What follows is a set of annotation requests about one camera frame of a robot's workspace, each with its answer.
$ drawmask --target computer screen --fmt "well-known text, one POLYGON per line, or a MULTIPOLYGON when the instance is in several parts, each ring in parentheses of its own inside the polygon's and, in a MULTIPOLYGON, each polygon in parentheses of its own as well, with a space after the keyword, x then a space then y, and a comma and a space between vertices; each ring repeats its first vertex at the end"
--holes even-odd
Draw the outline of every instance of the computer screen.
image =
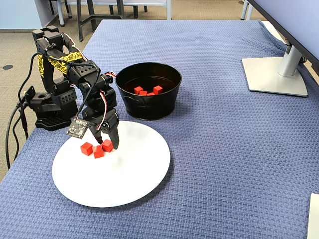
POLYGON ((269 16, 273 18, 315 59, 294 44, 298 50, 313 64, 319 65, 319 0, 251 0, 249 2, 289 40, 289 36, 281 31, 272 19, 269 19, 269 16))

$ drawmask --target silver monitor base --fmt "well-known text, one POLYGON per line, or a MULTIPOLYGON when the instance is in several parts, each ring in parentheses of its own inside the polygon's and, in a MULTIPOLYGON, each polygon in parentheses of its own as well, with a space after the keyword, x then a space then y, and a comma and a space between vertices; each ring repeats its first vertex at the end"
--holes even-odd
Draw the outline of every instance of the silver monitor base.
POLYGON ((293 76, 281 76, 283 57, 242 59, 250 91, 307 97, 303 78, 296 69, 293 76))

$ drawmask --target circuit board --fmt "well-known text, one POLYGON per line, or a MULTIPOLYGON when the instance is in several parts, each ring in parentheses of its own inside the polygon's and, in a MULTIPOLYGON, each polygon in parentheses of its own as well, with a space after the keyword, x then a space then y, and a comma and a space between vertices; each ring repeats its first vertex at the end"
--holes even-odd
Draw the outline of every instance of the circuit board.
POLYGON ((88 121, 74 118, 66 134, 72 137, 82 139, 86 130, 88 129, 88 126, 89 126, 88 121))

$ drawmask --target blue textured cloth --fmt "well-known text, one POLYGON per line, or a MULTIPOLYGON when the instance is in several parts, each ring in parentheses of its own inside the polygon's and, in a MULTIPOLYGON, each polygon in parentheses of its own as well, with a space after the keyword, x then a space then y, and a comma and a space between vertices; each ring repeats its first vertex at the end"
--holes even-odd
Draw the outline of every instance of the blue textured cloth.
POLYGON ((0 238, 306 238, 319 87, 301 66, 308 98, 250 92, 241 61, 284 50, 260 21, 102 21, 84 53, 103 72, 160 62, 182 74, 174 112, 142 122, 166 139, 169 171, 133 203, 81 206, 51 176, 65 129, 35 129, 0 186, 0 238))

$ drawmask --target monitor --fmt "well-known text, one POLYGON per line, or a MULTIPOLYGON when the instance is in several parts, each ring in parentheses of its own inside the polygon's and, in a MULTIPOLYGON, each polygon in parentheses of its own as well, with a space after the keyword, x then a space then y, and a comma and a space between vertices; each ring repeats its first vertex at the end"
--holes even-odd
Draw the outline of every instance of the monitor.
POLYGON ((251 91, 306 97, 305 83, 297 70, 304 55, 319 74, 319 1, 249 0, 291 44, 283 57, 243 59, 251 91))

